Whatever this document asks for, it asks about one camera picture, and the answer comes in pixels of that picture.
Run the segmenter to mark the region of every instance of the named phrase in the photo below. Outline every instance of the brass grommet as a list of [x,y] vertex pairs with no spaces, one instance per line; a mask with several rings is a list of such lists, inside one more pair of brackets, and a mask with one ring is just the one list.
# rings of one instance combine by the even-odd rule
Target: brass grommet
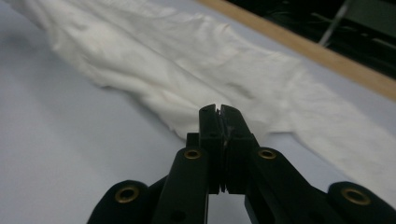
[[267,159],[267,160],[273,160],[273,159],[276,158],[276,153],[274,151],[268,150],[268,149],[260,150],[258,152],[258,154],[259,154],[259,156],[261,158],[264,158],[264,159]]
[[139,188],[136,186],[126,186],[119,189],[116,193],[115,199],[118,203],[130,203],[139,196]]
[[368,205],[371,203],[370,198],[358,189],[351,189],[351,188],[342,189],[341,194],[348,201],[358,205]]
[[201,152],[196,149],[190,149],[184,153],[184,157],[190,160],[195,160],[201,157]]

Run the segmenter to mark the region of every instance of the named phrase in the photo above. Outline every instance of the wooden edge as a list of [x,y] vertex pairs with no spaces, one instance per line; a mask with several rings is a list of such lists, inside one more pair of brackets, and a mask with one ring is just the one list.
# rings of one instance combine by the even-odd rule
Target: wooden edge
[[321,45],[296,35],[283,27],[256,16],[224,0],[197,0],[201,4],[234,19],[276,42],[293,49],[337,74],[349,78],[392,101],[396,101],[396,81],[356,63]]

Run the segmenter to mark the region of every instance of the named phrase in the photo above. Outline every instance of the screw hole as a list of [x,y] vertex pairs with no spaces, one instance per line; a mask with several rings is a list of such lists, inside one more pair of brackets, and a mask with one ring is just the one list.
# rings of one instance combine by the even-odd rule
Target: screw hole
[[259,151],[259,156],[267,160],[273,160],[274,158],[276,158],[275,152],[269,149],[263,149]]
[[184,157],[191,160],[198,159],[201,157],[201,152],[196,149],[191,149],[184,153]]
[[357,189],[342,189],[341,194],[348,201],[358,205],[367,205],[371,203],[370,198]]
[[119,189],[115,195],[118,203],[130,203],[139,196],[139,189],[136,186],[127,186]]
[[171,220],[175,222],[181,222],[186,219],[186,213],[182,211],[175,211],[171,215]]

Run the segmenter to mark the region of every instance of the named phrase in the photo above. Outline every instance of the white towel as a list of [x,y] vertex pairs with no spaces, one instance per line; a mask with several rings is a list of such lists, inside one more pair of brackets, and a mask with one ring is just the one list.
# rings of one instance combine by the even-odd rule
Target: white towel
[[293,132],[396,206],[396,138],[315,81],[299,60],[253,46],[225,23],[143,0],[13,0],[53,50],[101,86],[135,93],[180,137],[197,111],[232,105],[259,138]]

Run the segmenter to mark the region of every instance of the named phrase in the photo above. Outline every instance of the white cloth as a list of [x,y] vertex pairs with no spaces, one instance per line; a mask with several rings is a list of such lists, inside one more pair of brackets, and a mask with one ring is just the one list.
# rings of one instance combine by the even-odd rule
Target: white cloth
[[259,138],[294,132],[396,206],[396,139],[316,82],[299,60],[253,46],[229,25],[142,0],[13,0],[53,50],[101,86],[135,93],[175,132],[197,111],[231,105]]

